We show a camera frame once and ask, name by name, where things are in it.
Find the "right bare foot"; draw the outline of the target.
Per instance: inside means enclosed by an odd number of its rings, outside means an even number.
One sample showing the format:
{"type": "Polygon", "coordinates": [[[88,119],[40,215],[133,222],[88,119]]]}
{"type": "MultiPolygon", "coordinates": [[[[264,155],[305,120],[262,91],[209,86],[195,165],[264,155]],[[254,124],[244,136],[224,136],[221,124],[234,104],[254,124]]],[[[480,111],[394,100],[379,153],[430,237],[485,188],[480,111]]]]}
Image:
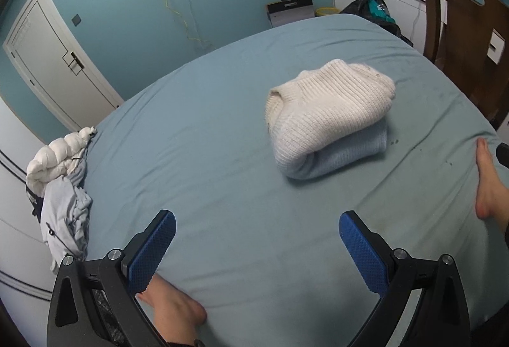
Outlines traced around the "right bare foot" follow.
{"type": "Polygon", "coordinates": [[[479,219],[495,219],[502,233],[508,228],[508,188],[499,179],[488,149],[487,140],[476,141],[476,165],[479,184],[475,199],[475,213],[479,219]]]}

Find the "grey wall switch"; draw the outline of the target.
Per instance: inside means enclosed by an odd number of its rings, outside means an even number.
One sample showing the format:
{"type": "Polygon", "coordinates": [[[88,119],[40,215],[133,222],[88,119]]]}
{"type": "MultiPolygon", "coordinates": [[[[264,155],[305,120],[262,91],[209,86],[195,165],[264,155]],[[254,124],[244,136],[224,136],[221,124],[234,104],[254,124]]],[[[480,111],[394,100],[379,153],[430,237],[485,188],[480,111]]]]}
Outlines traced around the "grey wall switch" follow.
{"type": "Polygon", "coordinates": [[[78,26],[81,21],[82,20],[79,15],[74,15],[74,17],[72,18],[72,23],[74,24],[74,26],[78,26]]]}

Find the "brown wooden chair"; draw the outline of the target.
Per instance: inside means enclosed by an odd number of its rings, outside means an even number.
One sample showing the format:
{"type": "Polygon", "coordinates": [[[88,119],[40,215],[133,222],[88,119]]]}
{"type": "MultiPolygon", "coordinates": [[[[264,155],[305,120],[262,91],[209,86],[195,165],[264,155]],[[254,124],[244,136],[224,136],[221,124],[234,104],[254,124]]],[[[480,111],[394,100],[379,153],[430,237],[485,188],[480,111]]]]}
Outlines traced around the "brown wooden chair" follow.
{"type": "Polygon", "coordinates": [[[496,128],[508,114],[508,5],[425,0],[424,56],[496,128]]]}

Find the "light blue bed sheet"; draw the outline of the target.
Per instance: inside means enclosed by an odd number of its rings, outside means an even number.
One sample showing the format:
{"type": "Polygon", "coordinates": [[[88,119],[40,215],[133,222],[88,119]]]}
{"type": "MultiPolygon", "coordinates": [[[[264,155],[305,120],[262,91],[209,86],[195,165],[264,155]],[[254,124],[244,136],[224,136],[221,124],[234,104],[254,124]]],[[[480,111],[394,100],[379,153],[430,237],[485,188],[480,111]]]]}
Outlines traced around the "light blue bed sheet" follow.
{"type": "Polygon", "coordinates": [[[346,346],[377,301],[338,234],[352,209],[413,257],[451,254],[477,325],[508,299],[503,236],[475,216],[480,137],[499,144],[437,67],[379,26],[337,15],[274,28],[162,77],[98,126],[88,256],[171,210],[177,234],[160,274],[206,308],[208,346],[346,346]],[[387,149],[293,182],[274,162],[268,92],[331,59],[394,80],[387,149]]]}

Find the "black box by wall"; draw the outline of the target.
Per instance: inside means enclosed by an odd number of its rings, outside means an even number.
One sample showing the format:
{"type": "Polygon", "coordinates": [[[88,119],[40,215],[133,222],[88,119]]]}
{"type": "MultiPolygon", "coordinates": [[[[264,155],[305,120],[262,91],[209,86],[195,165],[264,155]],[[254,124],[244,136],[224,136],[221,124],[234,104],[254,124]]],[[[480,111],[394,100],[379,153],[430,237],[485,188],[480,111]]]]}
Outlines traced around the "black box by wall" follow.
{"type": "Polygon", "coordinates": [[[313,0],[280,0],[266,5],[271,28],[315,17],[313,0]]]}

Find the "white puffy jacket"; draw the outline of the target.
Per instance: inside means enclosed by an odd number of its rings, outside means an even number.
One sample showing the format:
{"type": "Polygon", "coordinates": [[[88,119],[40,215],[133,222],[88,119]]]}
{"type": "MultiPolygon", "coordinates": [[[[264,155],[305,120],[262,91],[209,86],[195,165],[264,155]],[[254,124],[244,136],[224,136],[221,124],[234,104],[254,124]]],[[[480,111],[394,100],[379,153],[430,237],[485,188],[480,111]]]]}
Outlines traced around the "white puffy jacket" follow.
{"type": "Polygon", "coordinates": [[[48,183],[60,176],[72,174],[91,139],[97,134],[96,127],[84,127],[79,132],[69,133],[64,138],[53,140],[37,151],[28,163],[26,186],[42,198],[48,183]]]}

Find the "white wardrobe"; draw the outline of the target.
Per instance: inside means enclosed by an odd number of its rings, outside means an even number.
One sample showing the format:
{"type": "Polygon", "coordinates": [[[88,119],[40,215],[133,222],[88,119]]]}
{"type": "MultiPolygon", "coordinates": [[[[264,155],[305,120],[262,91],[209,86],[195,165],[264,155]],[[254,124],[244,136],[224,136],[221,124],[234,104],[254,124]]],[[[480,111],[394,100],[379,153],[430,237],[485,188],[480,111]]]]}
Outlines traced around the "white wardrobe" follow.
{"type": "Polygon", "coordinates": [[[25,177],[41,142],[1,103],[1,285],[5,303],[18,314],[46,317],[54,276],[52,257],[32,215],[25,177]]]}

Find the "cream knitted sweater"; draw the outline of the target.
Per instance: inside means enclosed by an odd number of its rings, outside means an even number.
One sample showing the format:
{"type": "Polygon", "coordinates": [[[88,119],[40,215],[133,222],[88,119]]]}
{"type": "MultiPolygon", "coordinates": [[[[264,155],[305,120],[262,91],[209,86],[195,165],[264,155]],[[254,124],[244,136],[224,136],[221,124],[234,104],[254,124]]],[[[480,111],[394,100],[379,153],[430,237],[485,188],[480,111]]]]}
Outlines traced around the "cream knitted sweater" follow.
{"type": "Polygon", "coordinates": [[[271,88],[265,121],[276,166],[310,180],[384,152],[395,95],[390,77],[341,59],[271,88]]]}

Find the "black and teal bag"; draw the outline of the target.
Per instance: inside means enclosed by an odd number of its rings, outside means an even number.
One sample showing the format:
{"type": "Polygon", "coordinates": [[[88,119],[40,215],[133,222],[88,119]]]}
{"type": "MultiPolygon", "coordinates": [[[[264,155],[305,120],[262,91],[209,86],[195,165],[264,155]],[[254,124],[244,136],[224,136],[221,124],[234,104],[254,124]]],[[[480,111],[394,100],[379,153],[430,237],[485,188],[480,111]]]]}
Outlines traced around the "black and teal bag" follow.
{"type": "Polygon", "coordinates": [[[360,16],[402,39],[409,46],[413,46],[413,43],[402,34],[400,26],[391,17],[384,0],[354,0],[341,11],[341,14],[360,16]]]}

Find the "grey crumpled garment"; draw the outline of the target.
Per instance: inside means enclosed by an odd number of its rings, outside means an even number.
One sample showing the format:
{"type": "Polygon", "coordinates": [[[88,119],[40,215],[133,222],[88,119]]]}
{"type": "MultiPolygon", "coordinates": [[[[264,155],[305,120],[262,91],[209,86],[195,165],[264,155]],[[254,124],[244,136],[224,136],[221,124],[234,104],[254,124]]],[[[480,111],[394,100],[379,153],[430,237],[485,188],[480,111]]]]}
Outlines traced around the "grey crumpled garment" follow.
{"type": "Polygon", "coordinates": [[[60,176],[46,186],[40,216],[40,230],[49,248],[50,270],[58,274],[63,258],[71,255],[79,261],[87,257],[88,227],[91,197],[82,188],[86,175],[86,160],[78,164],[69,176],[60,176]]]}

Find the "yellow bin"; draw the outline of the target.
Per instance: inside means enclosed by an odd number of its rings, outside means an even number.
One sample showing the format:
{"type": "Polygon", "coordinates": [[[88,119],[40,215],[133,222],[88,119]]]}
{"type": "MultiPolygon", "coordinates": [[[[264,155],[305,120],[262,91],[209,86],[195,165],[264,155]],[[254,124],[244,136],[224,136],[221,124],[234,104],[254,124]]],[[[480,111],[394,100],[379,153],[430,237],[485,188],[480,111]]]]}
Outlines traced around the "yellow bin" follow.
{"type": "Polygon", "coordinates": [[[334,7],[320,7],[316,9],[316,17],[340,14],[341,10],[334,7]]]}

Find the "white door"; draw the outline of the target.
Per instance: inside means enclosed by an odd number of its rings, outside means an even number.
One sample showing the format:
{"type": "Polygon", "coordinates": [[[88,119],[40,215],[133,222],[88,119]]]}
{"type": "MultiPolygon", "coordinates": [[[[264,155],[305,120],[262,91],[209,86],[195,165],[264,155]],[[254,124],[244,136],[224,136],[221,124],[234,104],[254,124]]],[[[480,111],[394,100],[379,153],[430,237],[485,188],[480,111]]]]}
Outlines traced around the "white door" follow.
{"type": "Polygon", "coordinates": [[[99,124],[123,104],[52,0],[26,0],[3,49],[32,92],[71,131],[99,124]]]}

